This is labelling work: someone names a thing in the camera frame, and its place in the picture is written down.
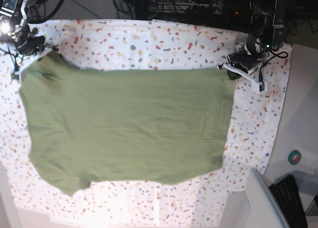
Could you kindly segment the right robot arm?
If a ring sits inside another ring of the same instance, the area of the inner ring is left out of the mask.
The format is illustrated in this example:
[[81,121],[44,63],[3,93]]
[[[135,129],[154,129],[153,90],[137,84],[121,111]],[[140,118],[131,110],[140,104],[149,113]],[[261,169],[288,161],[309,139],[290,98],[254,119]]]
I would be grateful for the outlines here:
[[61,8],[65,0],[59,0],[48,15],[35,15],[39,6],[45,6],[48,0],[0,0],[0,42],[7,49],[1,49],[10,56],[13,62],[11,78],[22,82],[24,70],[33,62],[40,60],[49,52],[57,52],[56,46],[46,44],[45,36],[39,36],[38,27],[31,24],[42,24],[50,20]]

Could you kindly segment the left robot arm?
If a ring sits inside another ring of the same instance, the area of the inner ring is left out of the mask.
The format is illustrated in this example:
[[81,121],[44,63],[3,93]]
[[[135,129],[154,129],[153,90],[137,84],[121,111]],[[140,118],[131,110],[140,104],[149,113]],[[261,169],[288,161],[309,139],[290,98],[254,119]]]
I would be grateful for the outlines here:
[[231,80],[243,77],[250,81],[254,93],[266,91],[265,69],[269,62],[288,58],[287,52],[278,51],[287,33],[286,9],[287,0],[223,0],[226,23],[248,36],[217,68],[226,69]]

